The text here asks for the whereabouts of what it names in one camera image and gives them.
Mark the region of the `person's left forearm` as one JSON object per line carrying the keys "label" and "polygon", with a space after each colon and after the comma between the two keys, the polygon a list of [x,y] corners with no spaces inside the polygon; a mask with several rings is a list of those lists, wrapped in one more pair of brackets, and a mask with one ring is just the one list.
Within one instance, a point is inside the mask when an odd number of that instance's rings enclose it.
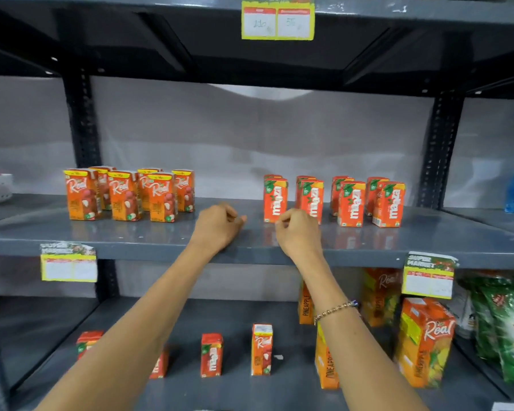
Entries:
{"label": "person's left forearm", "polygon": [[34,411],[132,411],[199,275],[217,252],[189,244]]}

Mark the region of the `person's right forearm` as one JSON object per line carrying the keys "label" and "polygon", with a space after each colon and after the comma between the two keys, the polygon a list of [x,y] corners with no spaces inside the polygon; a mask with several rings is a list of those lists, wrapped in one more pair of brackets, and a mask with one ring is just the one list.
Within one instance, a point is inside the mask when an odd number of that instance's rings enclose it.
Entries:
{"label": "person's right forearm", "polygon": [[297,268],[320,315],[349,411],[430,411],[349,304],[325,259]]}

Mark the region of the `group of red mango juice cartons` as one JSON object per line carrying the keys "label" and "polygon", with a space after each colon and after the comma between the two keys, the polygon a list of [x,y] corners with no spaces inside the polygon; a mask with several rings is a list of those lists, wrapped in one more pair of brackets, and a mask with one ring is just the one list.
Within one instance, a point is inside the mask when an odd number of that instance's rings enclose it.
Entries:
{"label": "group of red mango juice cartons", "polygon": [[[264,222],[276,222],[288,210],[288,181],[276,174],[264,176]],[[322,224],[326,183],[313,176],[298,176],[295,208]],[[406,186],[384,177],[357,181],[347,176],[332,178],[329,215],[340,227],[361,228],[366,219],[379,228],[402,225]]]}

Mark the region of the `large orange pineapple juice carton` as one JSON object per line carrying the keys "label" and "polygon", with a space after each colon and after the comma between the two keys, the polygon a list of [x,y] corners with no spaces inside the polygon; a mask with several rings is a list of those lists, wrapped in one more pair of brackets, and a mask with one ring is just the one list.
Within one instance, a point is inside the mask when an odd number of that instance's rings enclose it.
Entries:
{"label": "large orange pineapple juice carton", "polygon": [[438,388],[451,349],[456,319],[431,298],[402,303],[395,363],[414,388]]}
{"label": "large orange pineapple juice carton", "polygon": [[322,390],[337,390],[339,378],[320,323],[317,323],[315,367]]}
{"label": "large orange pineapple juice carton", "polygon": [[361,295],[361,316],[371,327],[392,325],[401,296],[402,272],[400,269],[364,269]]}
{"label": "large orange pineapple juice carton", "polygon": [[305,281],[300,286],[297,311],[299,324],[314,325],[314,303]]}

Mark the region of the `person's right hand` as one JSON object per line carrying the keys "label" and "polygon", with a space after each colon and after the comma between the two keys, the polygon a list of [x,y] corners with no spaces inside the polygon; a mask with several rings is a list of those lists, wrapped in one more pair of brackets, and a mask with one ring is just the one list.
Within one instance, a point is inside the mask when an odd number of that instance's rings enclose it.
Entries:
{"label": "person's right hand", "polygon": [[299,209],[298,230],[288,236],[276,236],[276,240],[297,267],[324,262],[319,224],[302,209]]}

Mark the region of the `yellow bordered price label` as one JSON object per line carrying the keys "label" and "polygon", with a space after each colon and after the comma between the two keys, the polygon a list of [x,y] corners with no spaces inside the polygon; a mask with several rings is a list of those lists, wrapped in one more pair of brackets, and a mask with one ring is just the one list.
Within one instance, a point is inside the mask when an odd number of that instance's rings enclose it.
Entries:
{"label": "yellow bordered price label", "polygon": [[410,251],[404,262],[401,293],[449,300],[458,266],[458,259],[452,256]]}
{"label": "yellow bordered price label", "polygon": [[241,38],[313,41],[315,0],[242,0]]}
{"label": "yellow bordered price label", "polygon": [[39,247],[42,281],[97,282],[98,268],[94,247],[67,241],[45,242]]}

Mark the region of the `green detergent bag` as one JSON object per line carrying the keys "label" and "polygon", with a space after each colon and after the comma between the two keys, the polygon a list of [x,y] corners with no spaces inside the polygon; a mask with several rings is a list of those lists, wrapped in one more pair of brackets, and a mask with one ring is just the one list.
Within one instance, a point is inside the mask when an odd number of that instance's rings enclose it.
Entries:
{"label": "green detergent bag", "polygon": [[485,281],[481,277],[469,278],[467,284],[475,314],[475,346],[477,355],[491,362],[499,362],[498,338],[494,318],[486,295]]}
{"label": "green detergent bag", "polygon": [[514,383],[514,279],[488,279],[482,287],[493,318],[503,380]]}

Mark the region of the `small orange lychee carton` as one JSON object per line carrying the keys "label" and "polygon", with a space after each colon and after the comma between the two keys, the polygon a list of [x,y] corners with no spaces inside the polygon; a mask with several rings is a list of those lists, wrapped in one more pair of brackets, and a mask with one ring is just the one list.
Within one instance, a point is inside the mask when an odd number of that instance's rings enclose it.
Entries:
{"label": "small orange lychee carton", "polygon": [[254,324],[251,345],[251,376],[270,375],[272,368],[273,327]]}

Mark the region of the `white packet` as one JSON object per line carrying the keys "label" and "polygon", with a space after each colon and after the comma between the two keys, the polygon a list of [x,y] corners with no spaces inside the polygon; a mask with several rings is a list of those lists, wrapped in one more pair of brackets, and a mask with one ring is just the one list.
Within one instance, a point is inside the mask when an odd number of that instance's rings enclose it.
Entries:
{"label": "white packet", "polygon": [[459,279],[453,284],[452,298],[445,304],[455,317],[455,333],[466,340],[473,340],[476,332],[472,294],[466,283]]}

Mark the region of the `group of orange lychee juice cartons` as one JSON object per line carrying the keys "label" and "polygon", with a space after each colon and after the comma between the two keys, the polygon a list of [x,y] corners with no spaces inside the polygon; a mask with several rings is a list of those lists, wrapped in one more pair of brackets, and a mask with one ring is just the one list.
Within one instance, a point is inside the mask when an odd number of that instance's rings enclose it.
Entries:
{"label": "group of orange lychee juice cartons", "polygon": [[152,222],[174,223],[179,212],[195,210],[192,170],[93,166],[63,174],[71,220],[95,221],[109,213],[116,221],[135,222],[148,215]]}

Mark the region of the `person's left hand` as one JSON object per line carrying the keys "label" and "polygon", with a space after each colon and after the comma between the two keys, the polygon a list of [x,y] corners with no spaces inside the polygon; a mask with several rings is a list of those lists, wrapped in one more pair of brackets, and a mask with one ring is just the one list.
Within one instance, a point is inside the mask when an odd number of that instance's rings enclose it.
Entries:
{"label": "person's left hand", "polygon": [[220,204],[213,205],[199,213],[190,239],[190,247],[197,249],[210,260],[224,250],[240,230],[228,226],[225,211]]}

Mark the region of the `small red mango carton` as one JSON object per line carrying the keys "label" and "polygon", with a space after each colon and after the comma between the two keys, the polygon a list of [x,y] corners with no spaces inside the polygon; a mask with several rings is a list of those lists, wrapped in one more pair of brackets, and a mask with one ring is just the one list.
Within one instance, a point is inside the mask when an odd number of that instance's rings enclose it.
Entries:
{"label": "small red mango carton", "polygon": [[149,379],[163,379],[166,376],[169,366],[169,347],[165,346],[158,357],[158,360],[149,376]]}
{"label": "small red mango carton", "polygon": [[221,376],[224,339],[220,333],[202,334],[200,346],[200,377]]}
{"label": "small red mango carton", "polygon": [[77,359],[80,360],[85,352],[93,347],[104,335],[104,331],[84,331],[77,338]]}

